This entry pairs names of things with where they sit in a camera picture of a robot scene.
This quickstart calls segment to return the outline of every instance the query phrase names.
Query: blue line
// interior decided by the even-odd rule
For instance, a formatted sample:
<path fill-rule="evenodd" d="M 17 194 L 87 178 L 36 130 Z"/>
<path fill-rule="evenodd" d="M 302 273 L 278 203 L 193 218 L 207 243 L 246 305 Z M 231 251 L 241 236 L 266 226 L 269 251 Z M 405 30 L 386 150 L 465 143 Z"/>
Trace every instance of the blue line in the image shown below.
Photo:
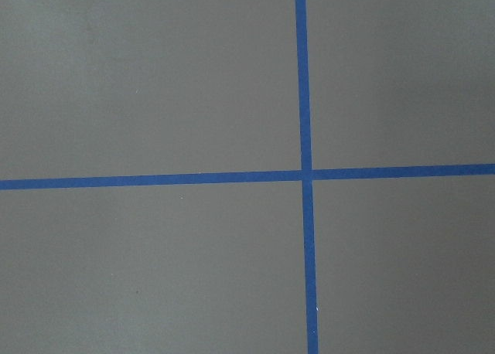
<path fill-rule="evenodd" d="M 315 227 L 312 197 L 311 109 L 309 99 L 306 0 L 295 0 L 295 27 L 299 79 L 299 130 L 301 138 L 302 224 L 306 281 L 306 332 L 308 354 L 318 354 Z"/>
<path fill-rule="evenodd" d="M 495 164 L 338 168 L 312 171 L 313 180 L 418 178 L 465 175 L 495 175 Z"/>
<path fill-rule="evenodd" d="M 103 176 L 91 178 L 0 180 L 0 190 L 94 188 L 107 186 L 170 186 L 228 182 L 297 182 L 300 171 L 219 172 L 176 175 Z"/>

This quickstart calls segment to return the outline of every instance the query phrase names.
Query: horizontal blue line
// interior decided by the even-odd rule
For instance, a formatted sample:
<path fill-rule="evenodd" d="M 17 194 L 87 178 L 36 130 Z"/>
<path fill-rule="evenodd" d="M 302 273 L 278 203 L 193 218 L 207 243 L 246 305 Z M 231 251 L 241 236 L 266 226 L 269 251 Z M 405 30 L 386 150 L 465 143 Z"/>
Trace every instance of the horizontal blue line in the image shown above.
<path fill-rule="evenodd" d="M 298 170 L 260 172 L 219 172 L 200 174 L 102 176 L 91 178 L 0 180 L 0 190 L 94 188 L 105 186 L 170 186 L 178 184 L 214 184 L 227 182 L 295 182 L 302 178 Z"/>
<path fill-rule="evenodd" d="M 312 171 L 313 180 L 418 178 L 464 175 L 495 175 L 495 164 L 337 168 Z"/>

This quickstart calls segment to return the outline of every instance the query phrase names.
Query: vertical blue line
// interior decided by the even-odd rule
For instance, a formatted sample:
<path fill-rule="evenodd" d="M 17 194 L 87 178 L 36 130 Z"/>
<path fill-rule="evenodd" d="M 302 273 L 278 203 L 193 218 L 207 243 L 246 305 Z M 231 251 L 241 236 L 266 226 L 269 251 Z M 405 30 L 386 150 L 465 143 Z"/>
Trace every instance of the vertical blue line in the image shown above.
<path fill-rule="evenodd" d="M 308 354 L 318 354 L 318 315 L 316 304 L 315 227 L 312 197 L 311 114 L 309 104 L 308 33 L 306 0 L 295 0 L 295 26 L 299 78 L 299 129 L 302 169 L 302 225 L 306 280 L 306 329 Z"/>

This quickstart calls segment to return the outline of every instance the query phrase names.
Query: blue tape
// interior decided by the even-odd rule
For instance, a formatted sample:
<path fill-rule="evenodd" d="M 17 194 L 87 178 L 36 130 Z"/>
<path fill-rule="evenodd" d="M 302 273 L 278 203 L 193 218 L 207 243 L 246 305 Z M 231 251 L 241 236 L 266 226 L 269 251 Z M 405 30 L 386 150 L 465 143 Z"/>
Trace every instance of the blue tape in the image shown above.
<path fill-rule="evenodd" d="M 465 175 L 495 175 L 495 164 L 338 168 L 312 171 L 313 180 L 418 178 Z"/>
<path fill-rule="evenodd" d="M 170 186 L 227 182 L 296 182 L 302 173 L 293 171 L 219 172 L 203 174 L 105 176 L 92 178 L 0 180 L 0 190 L 95 188 L 106 186 Z"/>
<path fill-rule="evenodd" d="M 295 0 L 295 27 L 299 79 L 299 130 L 302 169 L 302 223 L 306 282 L 306 331 L 308 354 L 318 354 L 316 301 L 315 226 L 312 197 L 311 109 L 309 100 L 308 32 L 306 0 Z"/>

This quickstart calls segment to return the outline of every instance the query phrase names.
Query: gray surface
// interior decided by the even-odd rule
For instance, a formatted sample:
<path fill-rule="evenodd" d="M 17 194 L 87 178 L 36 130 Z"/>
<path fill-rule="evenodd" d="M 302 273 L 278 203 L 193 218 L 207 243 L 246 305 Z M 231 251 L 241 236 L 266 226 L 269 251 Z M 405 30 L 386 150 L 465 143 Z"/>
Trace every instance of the gray surface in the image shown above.
<path fill-rule="evenodd" d="M 0 352 L 303 353 L 300 184 L 0 192 Z"/>
<path fill-rule="evenodd" d="M 321 352 L 495 352 L 493 177 L 315 183 Z"/>
<path fill-rule="evenodd" d="M 316 168 L 495 162 L 495 0 L 308 0 Z"/>
<path fill-rule="evenodd" d="M 0 0 L 0 177 L 297 169 L 294 0 Z"/>

